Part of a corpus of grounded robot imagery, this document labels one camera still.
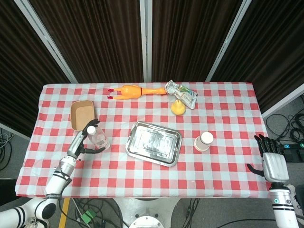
snack bag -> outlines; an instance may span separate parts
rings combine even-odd
[[[188,89],[183,85],[179,85],[170,80],[166,84],[166,92],[170,95],[175,95],[177,99],[180,99],[186,106],[194,109],[197,93]]]

bottle cap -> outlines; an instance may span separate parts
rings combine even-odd
[[[88,134],[95,134],[96,133],[96,128],[94,126],[89,126],[87,129],[86,129],[86,132]]]
[[[204,132],[203,134],[201,134],[200,140],[204,144],[210,144],[213,142],[213,135],[210,132]]]

black power strip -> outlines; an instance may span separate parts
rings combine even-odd
[[[284,155],[286,163],[304,162],[304,143],[301,144],[281,144],[280,152]]]

yellow pear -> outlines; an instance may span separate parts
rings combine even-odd
[[[176,115],[183,115],[186,111],[186,105],[180,100],[176,100],[171,105],[171,111]]]

red and white checkered tablecloth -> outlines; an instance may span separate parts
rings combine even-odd
[[[77,132],[70,122],[74,101],[94,102],[95,117],[103,124],[111,147],[100,154],[82,154],[64,197],[256,197],[268,196],[264,178],[252,174],[246,163],[262,168],[255,134],[266,128],[251,83],[182,83],[198,93],[195,109],[174,115],[172,95],[143,95],[138,99],[108,100],[108,88],[123,84],[45,85],[39,113],[16,184],[19,196],[43,197],[45,186],[66,156]],[[139,83],[164,87],[165,83]],[[179,130],[183,140],[177,165],[142,161],[125,152],[131,127],[145,121]],[[209,131],[214,141],[199,152],[194,139]],[[93,148],[85,139],[84,144]]]

